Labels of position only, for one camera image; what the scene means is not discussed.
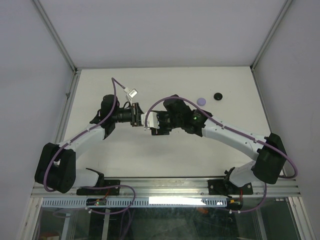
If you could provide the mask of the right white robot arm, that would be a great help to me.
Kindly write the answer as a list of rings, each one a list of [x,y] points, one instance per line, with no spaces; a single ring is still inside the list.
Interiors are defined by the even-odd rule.
[[[281,178],[287,154],[278,135],[244,132],[214,119],[210,112],[198,106],[191,109],[192,102],[178,95],[165,97],[161,102],[165,110],[154,111],[150,108],[143,121],[153,136],[168,135],[171,130],[180,128],[188,134],[219,141],[251,159],[240,167],[226,170],[222,180],[210,184],[209,188],[215,194],[230,197],[240,194],[252,182],[274,185]]]

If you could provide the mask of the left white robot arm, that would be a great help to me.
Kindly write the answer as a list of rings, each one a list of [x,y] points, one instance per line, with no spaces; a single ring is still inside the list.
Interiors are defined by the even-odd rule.
[[[58,144],[47,143],[41,152],[34,180],[49,192],[67,193],[72,188],[87,187],[93,194],[105,188],[104,174],[91,168],[78,169],[77,159],[105,140],[117,123],[141,127],[143,111],[139,103],[126,102],[120,106],[113,94],[105,95],[100,109],[80,133]]]

